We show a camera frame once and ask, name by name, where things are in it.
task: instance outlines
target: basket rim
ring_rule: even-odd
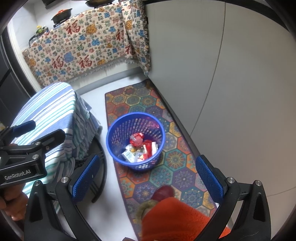
[[[127,162],[127,161],[123,161],[123,160],[120,160],[118,157],[116,157],[111,151],[110,151],[110,146],[109,146],[109,142],[108,142],[108,137],[110,135],[110,130],[112,129],[112,127],[114,126],[114,124],[119,121],[120,119],[128,116],[128,115],[134,115],[134,114],[141,114],[141,115],[146,115],[146,116],[149,116],[151,117],[152,119],[156,120],[157,123],[159,124],[160,128],[161,128],[161,131],[163,133],[163,140],[161,142],[161,145],[160,147],[158,148],[157,152],[150,158],[148,158],[147,160],[144,160],[144,161],[141,161],[141,162],[135,162],[135,163],[132,163],[132,162]],[[162,149],[163,149],[163,146],[165,144],[165,129],[162,125],[162,123],[159,121],[159,119],[157,119],[155,116],[153,115],[150,115],[148,113],[145,113],[145,112],[131,112],[131,113],[127,113],[121,117],[119,117],[118,119],[116,119],[112,125],[109,127],[108,129],[108,132],[107,132],[107,136],[106,136],[106,144],[107,144],[107,149],[108,149],[108,152],[110,153],[110,155],[113,157],[113,159],[117,162],[119,162],[120,164],[124,165],[124,166],[140,166],[140,165],[143,165],[143,164],[146,164],[150,161],[152,161],[156,156],[158,156],[161,152],[162,152]]]

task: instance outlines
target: orange fleece fabric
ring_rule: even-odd
[[[166,198],[143,217],[141,241],[193,241],[209,220],[178,199]],[[221,237],[229,233],[226,227]]]

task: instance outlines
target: patterned floor mat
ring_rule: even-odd
[[[216,211],[215,203],[197,174],[186,141],[152,82],[147,79],[106,93],[105,100],[108,126],[126,113],[140,111],[157,117],[166,131],[164,149],[154,169],[137,173],[114,162],[126,210],[138,238],[141,237],[141,226],[135,220],[136,210],[163,184],[171,184],[176,198],[211,217]]]

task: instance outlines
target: blue plastic basket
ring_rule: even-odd
[[[131,163],[126,161],[122,153],[129,144],[132,134],[141,132],[144,139],[158,144],[157,152],[145,161]],[[143,112],[132,112],[118,118],[107,133],[107,148],[111,156],[122,165],[134,170],[148,170],[157,164],[165,143],[165,130],[160,121],[152,115]]]

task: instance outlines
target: striped cloth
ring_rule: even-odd
[[[12,123],[36,122],[35,130],[13,140],[29,145],[57,129],[64,130],[65,142],[46,154],[47,176],[43,183],[60,180],[74,171],[75,160],[82,159],[100,129],[100,123],[89,112],[90,106],[67,83],[52,84],[35,94],[21,109]],[[34,181],[26,183],[23,192],[30,195]]]

